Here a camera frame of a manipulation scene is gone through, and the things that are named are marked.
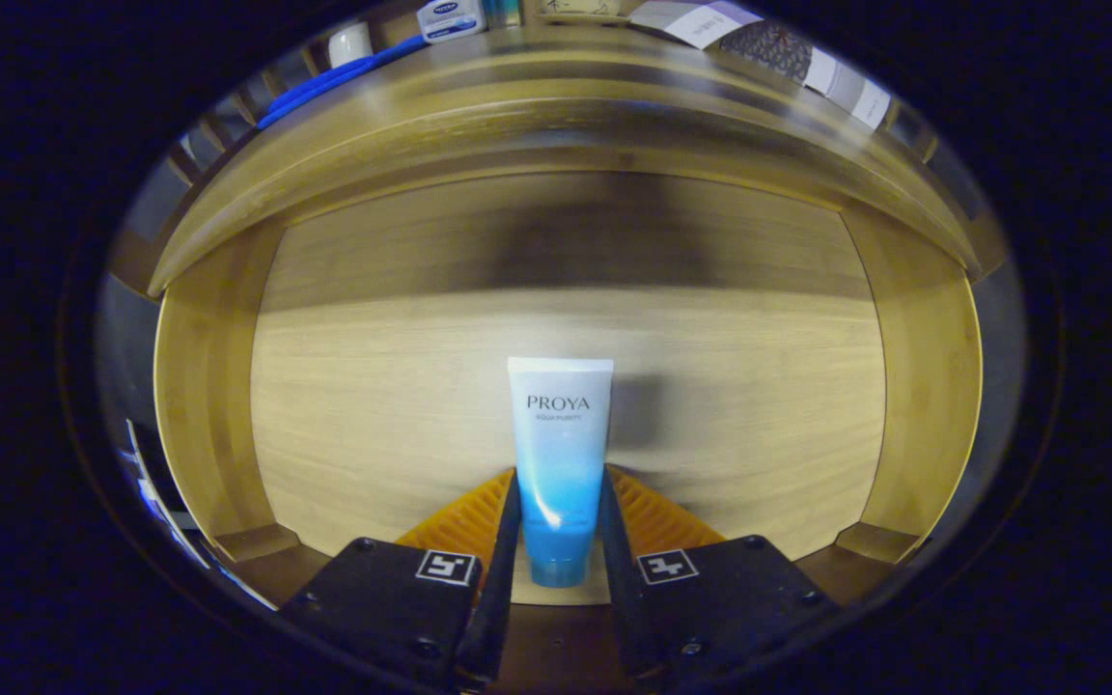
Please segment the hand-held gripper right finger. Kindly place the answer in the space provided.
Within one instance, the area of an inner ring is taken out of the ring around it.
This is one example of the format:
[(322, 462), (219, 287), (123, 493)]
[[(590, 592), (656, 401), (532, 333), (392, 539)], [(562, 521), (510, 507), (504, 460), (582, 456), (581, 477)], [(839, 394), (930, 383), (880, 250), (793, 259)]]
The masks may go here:
[(728, 540), (608, 467), (599, 532), (624, 672), (644, 694), (708, 689), (812, 641), (838, 603), (759, 534)]

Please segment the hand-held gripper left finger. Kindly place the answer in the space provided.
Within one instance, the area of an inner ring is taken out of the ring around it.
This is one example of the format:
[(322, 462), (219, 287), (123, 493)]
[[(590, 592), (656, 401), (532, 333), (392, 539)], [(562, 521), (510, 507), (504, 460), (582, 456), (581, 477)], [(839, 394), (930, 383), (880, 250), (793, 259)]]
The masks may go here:
[(502, 471), (396, 542), (349, 542), (282, 620), (425, 689), (485, 691), (500, 669), (520, 520), (515, 471)]

